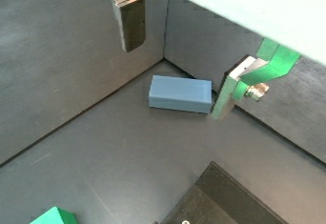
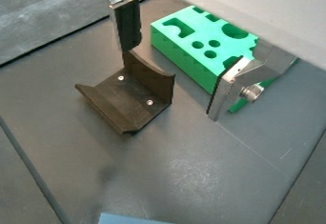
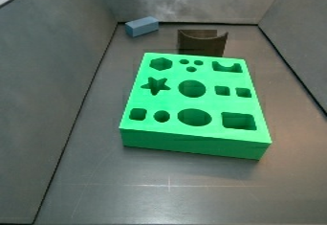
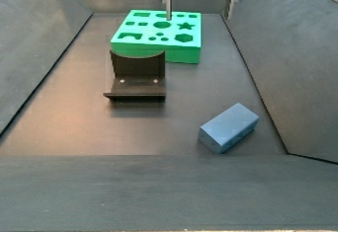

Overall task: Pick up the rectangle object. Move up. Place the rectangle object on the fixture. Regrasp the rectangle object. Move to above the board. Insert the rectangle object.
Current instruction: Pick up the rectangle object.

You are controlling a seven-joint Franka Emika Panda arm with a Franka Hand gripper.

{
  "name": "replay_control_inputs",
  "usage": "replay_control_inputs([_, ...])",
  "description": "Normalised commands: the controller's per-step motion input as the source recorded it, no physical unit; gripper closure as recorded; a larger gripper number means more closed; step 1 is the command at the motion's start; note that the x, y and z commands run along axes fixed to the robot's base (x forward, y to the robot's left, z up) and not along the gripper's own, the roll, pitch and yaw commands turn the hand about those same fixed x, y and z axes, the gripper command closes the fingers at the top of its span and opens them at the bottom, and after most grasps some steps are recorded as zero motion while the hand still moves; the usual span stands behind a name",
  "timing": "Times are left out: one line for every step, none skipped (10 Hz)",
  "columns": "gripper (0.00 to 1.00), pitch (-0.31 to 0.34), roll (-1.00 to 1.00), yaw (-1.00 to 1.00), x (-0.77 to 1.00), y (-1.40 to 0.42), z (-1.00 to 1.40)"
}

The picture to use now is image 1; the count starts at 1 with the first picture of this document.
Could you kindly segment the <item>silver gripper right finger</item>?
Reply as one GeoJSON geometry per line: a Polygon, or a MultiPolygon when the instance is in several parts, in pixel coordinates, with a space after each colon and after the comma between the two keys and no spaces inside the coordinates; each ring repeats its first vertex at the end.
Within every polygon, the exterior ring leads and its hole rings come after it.
{"type": "Polygon", "coordinates": [[[269,91],[268,81],[289,74],[301,54],[264,38],[257,55],[246,55],[226,72],[212,116],[221,120],[244,98],[260,102],[269,91]]]}

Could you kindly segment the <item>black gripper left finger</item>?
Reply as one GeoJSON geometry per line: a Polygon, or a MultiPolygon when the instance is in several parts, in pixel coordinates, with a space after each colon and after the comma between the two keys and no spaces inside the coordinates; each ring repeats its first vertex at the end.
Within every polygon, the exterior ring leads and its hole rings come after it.
{"type": "Polygon", "coordinates": [[[132,52],[146,41],[146,0],[112,0],[120,23],[122,49],[132,52]]]}

